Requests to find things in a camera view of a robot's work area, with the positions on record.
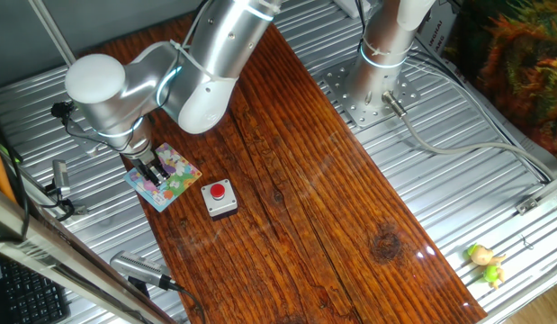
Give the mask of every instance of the toy figure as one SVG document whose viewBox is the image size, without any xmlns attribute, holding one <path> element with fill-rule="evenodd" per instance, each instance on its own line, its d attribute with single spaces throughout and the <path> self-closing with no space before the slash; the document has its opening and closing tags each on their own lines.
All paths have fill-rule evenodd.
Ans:
<svg viewBox="0 0 557 324">
<path fill-rule="evenodd" d="M 484 271 L 484 279 L 490 283 L 490 287 L 497 290 L 498 280 L 502 283 L 506 280 L 504 276 L 504 269 L 502 269 L 499 265 L 489 265 L 486 267 L 486 271 Z"/>
<path fill-rule="evenodd" d="M 472 262 L 479 266 L 500 265 L 506 259 L 506 255 L 494 256 L 494 251 L 478 244 L 474 244 L 467 252 Z"/>
</svg>

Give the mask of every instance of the wooden table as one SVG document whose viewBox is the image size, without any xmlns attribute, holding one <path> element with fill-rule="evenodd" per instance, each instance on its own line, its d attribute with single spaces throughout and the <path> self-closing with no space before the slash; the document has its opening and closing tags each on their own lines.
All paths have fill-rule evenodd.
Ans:
<svg viewBox="0 0 557 324">
<path fill-rule="evenodd" d="M 95 51 L 127 64 L 153 42 L 181 40 L 189 24 L 167 22 Z M 485 317 L 274 26 L 214 129 L 190 135 L 164 112 L 152 115 L 153 142 L 169 143 L 203 176 L 161 213 L 140 202 L 174 279 L 210 323 Z M 212 221 L 200 188 L 225 178 L 239 211 Z"/>
</svg>

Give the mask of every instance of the metal mounting plate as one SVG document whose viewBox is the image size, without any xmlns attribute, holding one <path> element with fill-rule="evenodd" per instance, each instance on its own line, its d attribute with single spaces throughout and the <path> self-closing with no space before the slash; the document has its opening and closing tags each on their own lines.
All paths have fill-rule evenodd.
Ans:
<svg viewBox="0 0 557 324">
<path fill-rule="evenodd" d="M 388 105 L 366 107 L 363 103 L 358 103 L 350 98 L 346 89 L 346 78 L 353 65 L 354 61 L 338 64 L 325 70 L 323 78 L 338 103 L 342 105 L 356 125 L 365 128 L 388 115 L 394 114 L 394 112 Z M 399 76 L 399 83 L 397 89 L 394 90 L 394 96 L 404 108 L 417 103 L 420 98 L 416 88 L 403 75 Z"/>
</svg>

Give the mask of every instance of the colorful card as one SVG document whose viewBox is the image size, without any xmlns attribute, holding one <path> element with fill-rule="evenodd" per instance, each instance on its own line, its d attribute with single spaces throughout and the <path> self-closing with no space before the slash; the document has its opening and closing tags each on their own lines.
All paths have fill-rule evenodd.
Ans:
<svg viewBox="0 0 557 324">
<path fill-rule="evenodd" d="M 157 211 L 163 211 L 194 181 L 202 175 L 195 166 L 176 152 L 170 145 L 164 143 L 156 149 L 162 162 L 162 167 L 170 174 L 168 180 L 160 188 L 144 179 L 136 168 L 124 175 L 124 180 L 132 186 L 147 202 L 152 204 Z"/>
</svg>

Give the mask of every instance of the wooden knot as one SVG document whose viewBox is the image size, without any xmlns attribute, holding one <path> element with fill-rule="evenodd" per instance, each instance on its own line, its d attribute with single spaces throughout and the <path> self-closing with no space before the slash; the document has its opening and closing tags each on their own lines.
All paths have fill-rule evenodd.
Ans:
<svg viewBox="0 0 557 324">
<path fill-rule="evenodd" d="M 274 201 L 277 203 L 281 203 L 283 200 L 284 200 L 284 195 L 278 190 L 274 189 Z"/>
<path fill-rule="evenodd" d="M 400 240 L 394 233 L 383 233 L 373 240 L 372 253 L 379 264 L 387 264 L 400 252 Z"/>
</svg>

